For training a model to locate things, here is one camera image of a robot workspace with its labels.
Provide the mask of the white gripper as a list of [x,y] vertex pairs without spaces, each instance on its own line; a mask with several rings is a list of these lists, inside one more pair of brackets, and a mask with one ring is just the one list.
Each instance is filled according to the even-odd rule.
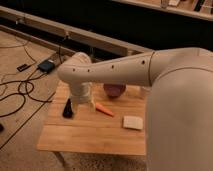
[[70,99],[74,108],[80,104],[91,103],[93,101],[91,83],[70,84],[69,89]]

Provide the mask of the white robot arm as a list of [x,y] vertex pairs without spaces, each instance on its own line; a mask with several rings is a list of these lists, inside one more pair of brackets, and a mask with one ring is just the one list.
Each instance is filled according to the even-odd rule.
[[150,87],[148,171],[213,171],[213,52],[178,48],[93,63],[77,53],[58,69],[71,99],[90,99],[91,82]]

